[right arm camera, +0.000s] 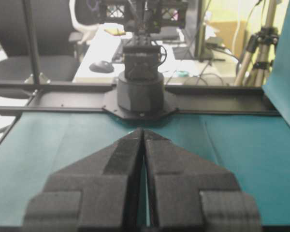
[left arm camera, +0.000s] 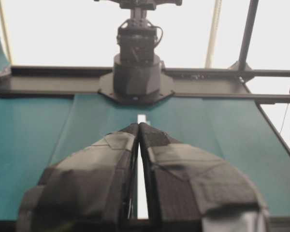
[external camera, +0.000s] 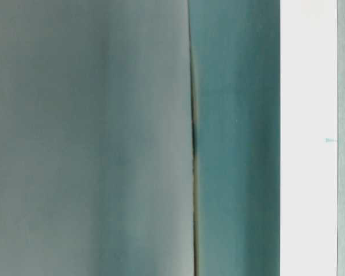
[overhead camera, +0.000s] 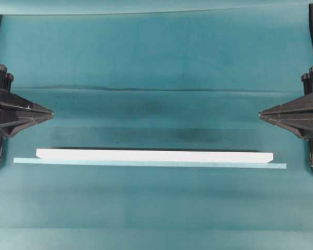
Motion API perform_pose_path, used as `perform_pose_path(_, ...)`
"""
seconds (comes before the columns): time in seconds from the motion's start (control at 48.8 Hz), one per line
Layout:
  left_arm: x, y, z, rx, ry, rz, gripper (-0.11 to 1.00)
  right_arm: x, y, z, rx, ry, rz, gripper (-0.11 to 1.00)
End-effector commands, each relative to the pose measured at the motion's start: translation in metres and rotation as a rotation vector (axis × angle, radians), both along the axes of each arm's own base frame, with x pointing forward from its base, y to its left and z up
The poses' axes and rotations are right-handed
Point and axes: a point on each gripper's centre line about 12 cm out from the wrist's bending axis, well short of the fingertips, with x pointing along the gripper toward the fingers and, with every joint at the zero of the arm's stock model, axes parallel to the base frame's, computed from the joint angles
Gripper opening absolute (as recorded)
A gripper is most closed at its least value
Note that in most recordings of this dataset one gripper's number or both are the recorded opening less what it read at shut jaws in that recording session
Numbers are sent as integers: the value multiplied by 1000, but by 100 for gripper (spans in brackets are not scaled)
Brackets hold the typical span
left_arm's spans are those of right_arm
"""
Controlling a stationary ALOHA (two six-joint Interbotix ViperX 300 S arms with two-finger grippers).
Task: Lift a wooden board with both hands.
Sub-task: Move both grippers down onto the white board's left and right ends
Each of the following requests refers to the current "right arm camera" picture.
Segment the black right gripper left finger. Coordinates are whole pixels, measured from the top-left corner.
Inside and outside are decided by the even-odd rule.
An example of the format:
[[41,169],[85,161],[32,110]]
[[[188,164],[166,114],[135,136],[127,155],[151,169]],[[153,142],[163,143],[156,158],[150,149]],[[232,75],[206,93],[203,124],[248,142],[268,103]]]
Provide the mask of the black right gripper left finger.
[[28,203],[25,232],[121,232],[136,226],[143,130],[49,175]]

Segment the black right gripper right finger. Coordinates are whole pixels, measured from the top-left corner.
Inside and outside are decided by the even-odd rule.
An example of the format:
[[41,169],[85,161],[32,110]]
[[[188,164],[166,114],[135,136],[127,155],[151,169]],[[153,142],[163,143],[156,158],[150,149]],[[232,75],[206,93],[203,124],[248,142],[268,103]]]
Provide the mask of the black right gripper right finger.
[[144,131],[150,219],[162,232],[259,232],[254,198],[231,171]]

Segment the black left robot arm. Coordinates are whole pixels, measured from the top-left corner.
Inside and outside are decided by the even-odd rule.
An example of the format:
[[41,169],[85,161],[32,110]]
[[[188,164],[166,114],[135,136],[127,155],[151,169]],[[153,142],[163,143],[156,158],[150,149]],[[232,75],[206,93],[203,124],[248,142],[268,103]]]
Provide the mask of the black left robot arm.
[[122,48],[124,70],[116,87],[104,94],[102,108],[122,119],[156,120],[178,110],[177,98],[165,90],[158,71],[167,59],[163,46],[152,44],[162,27],[183,29],[185,0],[100,0],[99,21],[122,24],[132,39]]

